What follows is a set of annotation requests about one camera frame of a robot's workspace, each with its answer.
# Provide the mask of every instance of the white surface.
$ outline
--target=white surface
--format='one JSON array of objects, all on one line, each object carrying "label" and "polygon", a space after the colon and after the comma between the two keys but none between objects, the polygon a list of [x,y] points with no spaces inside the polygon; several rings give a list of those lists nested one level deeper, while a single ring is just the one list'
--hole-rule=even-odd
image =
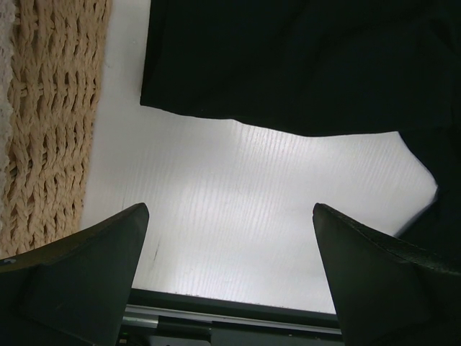
[{"label": "white surface", "polygon": [[134,288],[334,312],[312,209],[389,234],[433,199],[397,133],[303,138],[139,105],[149,0],[115,0],[82,228],[151,212]]}]

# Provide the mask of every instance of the black fabric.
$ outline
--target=black fabric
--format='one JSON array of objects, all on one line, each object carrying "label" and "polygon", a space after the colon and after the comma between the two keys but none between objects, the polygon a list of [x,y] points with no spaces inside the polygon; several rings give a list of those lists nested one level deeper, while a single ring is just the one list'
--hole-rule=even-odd
[{"label": "black fabric", "polygon": [[461,345],[461,266],[327,205],[313,222],[346,345]]},{"label": "black fabric", "polygon": [[0,267],[0,344],[113,346],[148,223],[145,205]]},{"label": "black fabric", "polygon": [[461,1],[153,0],[149,25],[142,105],[301,136],[399,131],[439,186],[402,237],[461,260]]}]

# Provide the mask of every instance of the black cloth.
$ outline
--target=black cloth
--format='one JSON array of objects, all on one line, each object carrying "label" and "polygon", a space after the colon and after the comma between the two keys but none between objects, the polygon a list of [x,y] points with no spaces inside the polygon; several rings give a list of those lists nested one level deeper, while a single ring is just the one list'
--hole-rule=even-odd
[{"label": "black cloth", "polygon": [[460,2],[153,0],[141,104],[301,136],[399,131],[439,197],[459,195]]}]

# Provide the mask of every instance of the wicker texture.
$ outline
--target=wicker texture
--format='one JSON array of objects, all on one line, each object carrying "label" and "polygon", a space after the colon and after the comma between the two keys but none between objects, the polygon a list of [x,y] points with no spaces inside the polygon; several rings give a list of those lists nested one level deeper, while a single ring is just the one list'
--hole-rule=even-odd
[{"label": "wicker texture", "polygon": [[111,0],[19,0],[3,257],[79,229]]},{"label": "wicker texture", "polygon": [[[11,67],[13,47],[10,37],[14,13],[13,0],[0,0],[0,191],[4,190],[6,184],[6,168],[9,162],[6,145],[9,143],[12,133],[9,120],[13,109],[8,101],[8,88],[13,78]],[[0,215],[3,211],[4,203],[0,198]],[[2,228],[3,224],[0,219],[0,231]]]}]

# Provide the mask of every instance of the woven basket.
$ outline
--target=woven basket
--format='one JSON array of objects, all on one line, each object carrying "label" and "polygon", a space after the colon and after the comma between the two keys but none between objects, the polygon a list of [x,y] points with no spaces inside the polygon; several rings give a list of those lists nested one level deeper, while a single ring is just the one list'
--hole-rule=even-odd
[{"label": "woven basket", "polygon": [[2,257],[79,229],[111,0],[19,0]]}]

